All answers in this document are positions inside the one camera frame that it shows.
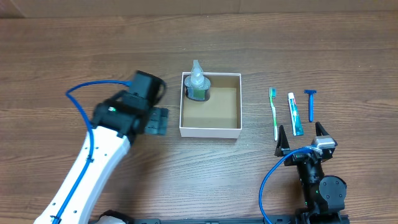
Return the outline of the white teal toothpaste tube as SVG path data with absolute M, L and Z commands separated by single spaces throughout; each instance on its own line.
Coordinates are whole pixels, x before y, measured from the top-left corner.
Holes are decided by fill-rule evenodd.
M 295 96 L 292 92 L 288 93 L 290 117 L 292 122 L 292 132 L 294 136 L 303 136 L 304 131 L 301 124 L 299 111 L 295 102 Z

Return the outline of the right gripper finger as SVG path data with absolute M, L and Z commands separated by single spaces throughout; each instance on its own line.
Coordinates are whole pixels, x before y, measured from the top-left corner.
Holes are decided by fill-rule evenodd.
M 275 149 L 275 156 L 286 156 L 290 153 L 290 146 L 283 125 L 279 126 L 279 134 Z
M 325 128 L 322 126 L 322 124 L 317 121 L 315 123 L 315 131 L 317 136 L 328 136 L 329 133 L 325 130 Z

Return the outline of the green white toothbrush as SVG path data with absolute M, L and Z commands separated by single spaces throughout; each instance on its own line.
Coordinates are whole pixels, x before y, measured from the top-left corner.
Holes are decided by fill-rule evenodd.
M 274 87 L 269 88 L 269 102 L 271 106 L 271 111 L 272 111 L 272 119 L 273 119 L 273 127 L 274 127 L 274 141 L 277 141 L 278 139 L 278 127 L 277 127 L 277 121 L 276 121 L 276 110 L 275 106 L 273 103 L 273 99 L 276 97 L 276 89 Z

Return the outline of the blue disposable razor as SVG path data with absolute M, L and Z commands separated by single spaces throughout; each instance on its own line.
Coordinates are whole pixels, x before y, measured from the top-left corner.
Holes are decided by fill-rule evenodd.
M 317 94 L 316 90 L 304 90 L 304 93 L 308 95 L 308 121 L 313 122 L 314 120 L 314 95 Z

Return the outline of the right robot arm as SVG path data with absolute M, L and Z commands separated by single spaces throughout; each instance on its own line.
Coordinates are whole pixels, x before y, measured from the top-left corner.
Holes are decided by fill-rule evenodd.
M 275 156 L 285 157 L 285 166 L 297 168 L 302 185 L 305 207 L 298 208 L 292 218 L 294 223 L 349 223 L 347 215 L 340 212 L 345 209 L 346 182 L 334 175 L 325 175 L 322 162 L 333 157 L 338 143 L 326 132 L 324 127 L 315 123 L 316 136 L 309 152 L 299 152 L 289 146 L 284 127 L 279 127 Z

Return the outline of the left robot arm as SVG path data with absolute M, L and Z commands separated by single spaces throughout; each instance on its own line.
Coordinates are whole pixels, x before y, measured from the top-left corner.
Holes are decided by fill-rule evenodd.
M 71 95 L 87 133 L 81 151 L 48 207 L 36 223 L 89 223 L 109 176 L 140 134 L 165 135 L 169 111 L 157 104 L 167 89 L 163 79 L 137 71 L 126 89 L 96 105 L 93 117 Z

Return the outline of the clear spray bottle green liquid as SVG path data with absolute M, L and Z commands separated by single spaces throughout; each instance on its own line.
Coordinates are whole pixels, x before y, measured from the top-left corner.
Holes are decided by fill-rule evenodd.
M 208 101 L 210 99 L 210 80 L 204 75 L 204 71 L 198 60 L 193 61 L 193 67 L 184 79 L 185 96 L 193 101 Z

